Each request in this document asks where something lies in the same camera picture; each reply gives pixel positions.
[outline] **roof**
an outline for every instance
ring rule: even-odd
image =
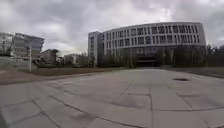
[[[126,29],[129,27],[140,27],[140,26],[145,26],[145,25],[159,25],[159,24],[202,24],[202,23],[200,23],[200,22],[158,22],[158,23],[148,23],[148,24],[137,24],[137,25],[129,25],[129,26],[110,29],[110,30],[104,31],[103,33],[109,32],[109,31],[115,31],[115,30],[119,30],[119,29]]]

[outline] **lamp post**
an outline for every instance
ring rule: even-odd
[[[32,71],[32,42],[30,41],[30,49],[29,49],[29,57],[30,57],[30,61],[29,61],[29,71]]]

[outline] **manhole cover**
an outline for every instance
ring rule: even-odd
[[[178,81],[190,81],[189,79],[186,79],[186,78],[174,78],[173,80],[178,80]]]

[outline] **white building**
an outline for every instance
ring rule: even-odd
[[[13,56],[18,58],[28,58],[29,50],[32,49],[32,59],[40,56],[44,39],[36,36],[16,33],[13,38]]]
[[[164,22],[133,25],[88,35],[88,55],[97,64],[102,55],[117,55],[131,49],[136,54],[152,54],[161,48],[206,45],[203,25],[197,22]]]
[[[64,55],[64,63],[71,63],[73,65],[76,65],[77,64],[77,59],[80,55],[78,54],[67,54],[67,55]]]

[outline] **paved ground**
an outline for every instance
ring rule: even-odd
[[[0,107],[9,128],[218,128],[223,92],[224,79],[129,70],[0,86]]]

